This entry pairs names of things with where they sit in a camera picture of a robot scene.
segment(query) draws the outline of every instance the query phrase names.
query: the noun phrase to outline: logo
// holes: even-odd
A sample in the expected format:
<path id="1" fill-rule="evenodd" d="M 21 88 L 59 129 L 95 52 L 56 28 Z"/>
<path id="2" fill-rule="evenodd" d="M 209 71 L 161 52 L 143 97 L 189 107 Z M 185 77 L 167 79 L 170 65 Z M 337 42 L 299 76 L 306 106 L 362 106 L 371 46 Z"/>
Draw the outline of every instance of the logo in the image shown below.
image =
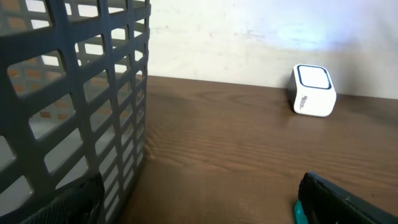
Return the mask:
<path id="1" fill-rule="evenodd" d="M 305 104 L 305 102 L 306 102 L 307 99 L 308 99 L 307 96 L 301 97 L 300 110 L 304 107 L 304 104 Z"/>

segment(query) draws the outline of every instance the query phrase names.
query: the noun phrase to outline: brown wooden surface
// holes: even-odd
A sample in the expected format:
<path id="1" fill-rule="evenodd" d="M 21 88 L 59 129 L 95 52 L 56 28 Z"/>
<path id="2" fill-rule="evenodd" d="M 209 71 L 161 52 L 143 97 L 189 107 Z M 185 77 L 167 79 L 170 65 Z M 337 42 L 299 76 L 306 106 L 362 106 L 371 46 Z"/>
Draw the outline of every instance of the brown wooden surface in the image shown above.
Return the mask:
<path id="1" fill-rule="evenodd" d="M 276 88 L 149 77 L 146 164 L 120 223 L 294 223 L 313 170 L 398 215 L 398 101 L 295 114 Z"/>

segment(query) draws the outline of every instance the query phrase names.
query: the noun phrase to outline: teal object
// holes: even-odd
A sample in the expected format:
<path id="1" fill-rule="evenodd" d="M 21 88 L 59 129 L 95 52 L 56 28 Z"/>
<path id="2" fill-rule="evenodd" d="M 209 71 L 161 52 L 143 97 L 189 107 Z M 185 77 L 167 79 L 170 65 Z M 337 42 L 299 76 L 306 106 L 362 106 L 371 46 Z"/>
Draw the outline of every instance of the teal object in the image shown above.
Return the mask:
<path id="1" fill-rule="evenodd" d="M 296 216 L 296 224 L 308 224 L 307 217 L 304 214 L 300 201 L 298 201 L 294 206 L 294 214 Z"/>

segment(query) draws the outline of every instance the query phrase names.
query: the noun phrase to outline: white cube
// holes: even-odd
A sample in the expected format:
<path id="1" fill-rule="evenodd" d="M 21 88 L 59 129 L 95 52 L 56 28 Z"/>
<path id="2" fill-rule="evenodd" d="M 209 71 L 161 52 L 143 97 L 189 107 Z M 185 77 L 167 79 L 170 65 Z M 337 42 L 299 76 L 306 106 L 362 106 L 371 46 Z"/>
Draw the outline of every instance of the white cube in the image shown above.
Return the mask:
<path id="1" fill-rule="evenodd" d="M 326 117 L 336 102 L 329 72 L 321 66 L 296 65 L 287 89 L 289 100 L 298 114 Z"/>

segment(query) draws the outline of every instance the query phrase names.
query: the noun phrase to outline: lattice grid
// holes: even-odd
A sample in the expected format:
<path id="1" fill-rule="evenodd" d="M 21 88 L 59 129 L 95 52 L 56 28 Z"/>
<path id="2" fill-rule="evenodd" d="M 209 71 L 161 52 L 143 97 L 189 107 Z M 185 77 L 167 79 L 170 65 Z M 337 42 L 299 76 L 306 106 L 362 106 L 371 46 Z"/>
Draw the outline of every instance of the lattice grid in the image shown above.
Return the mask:
<path id="1" fill-rule="evenodd" d="M 101 172 L 111 223 L 142 167 L 149 0 L 0 0 L 0 216 Z"/>

